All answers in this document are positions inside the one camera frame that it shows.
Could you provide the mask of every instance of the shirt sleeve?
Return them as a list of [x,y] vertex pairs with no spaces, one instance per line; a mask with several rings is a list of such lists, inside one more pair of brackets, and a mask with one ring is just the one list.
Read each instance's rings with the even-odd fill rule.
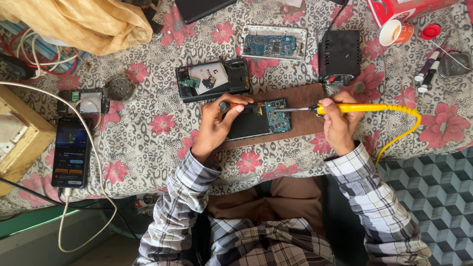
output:
[[211,158],[202,165],[187,152],[167,179],[168,192],[156,202],[154,222],[141,238],[134,266],[191,265],[180,255],[191,247],[191,227],[197,213],[207,206],[207,190],[220,173],[220,166]]
[[420,239],[418,225],[380,180],[364,145],[355,141],[355,146],[347,155],[324,162],[365,227],[367,265],[430,265],[430,249]]

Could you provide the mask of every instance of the shirt cuff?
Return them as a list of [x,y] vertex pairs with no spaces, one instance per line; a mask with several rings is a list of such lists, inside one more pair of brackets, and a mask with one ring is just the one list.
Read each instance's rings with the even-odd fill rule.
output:
[[202,165],[194,158],[190,149],[176,170],[179,180],[186,187],[198,192],[207,191],[220,173],[220,166],[212,158],[208,157]]
[[375,166],[361,141],[355,141],[355,149],[341,157],[324,160],[330,173],[339,183],[345,184],[371,176]]

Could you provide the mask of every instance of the brown trousers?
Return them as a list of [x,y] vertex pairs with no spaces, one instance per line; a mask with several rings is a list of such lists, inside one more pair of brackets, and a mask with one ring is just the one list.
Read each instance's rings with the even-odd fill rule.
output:
[[320,177],[273,179],[272,197],[258,197],[254,187],[224,196],[209,196],[209,213],[219,219],[267,222],[304,218],[312,229],[325,236],[322,225],[322,182]]

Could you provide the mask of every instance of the screwdriver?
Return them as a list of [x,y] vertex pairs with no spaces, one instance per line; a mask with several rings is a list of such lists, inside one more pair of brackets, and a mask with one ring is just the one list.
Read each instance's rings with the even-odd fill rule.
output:
[[[337,104],[337,106],[342,113],[386,110],[386,104]],[[322,104],[316,104],[303,108],[277,108],[274,109],[273,112],[296,112],[305,110],[314,112],[317,114],[317,116],[325,114]]]
[[[220,110],[225,111],[225,110],[233,108],[237,105],[239,105],[239,104],[221,101],[219,106],[220,106]],[[253,108],[262,107],[264,105],[261,104],[261,103],[248,103],[247,105],[243,105],[243,106],[245,107],[245,109],[253,109]]]

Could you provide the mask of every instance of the red cap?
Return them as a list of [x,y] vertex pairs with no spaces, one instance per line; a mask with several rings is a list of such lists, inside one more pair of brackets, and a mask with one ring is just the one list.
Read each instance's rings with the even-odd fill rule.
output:
[[425,27],[422,32],[420,33],[420,36],[422,39],[429,41],[435,39],[442,30],[442,27],[440,27],[437,24],[430,24]]

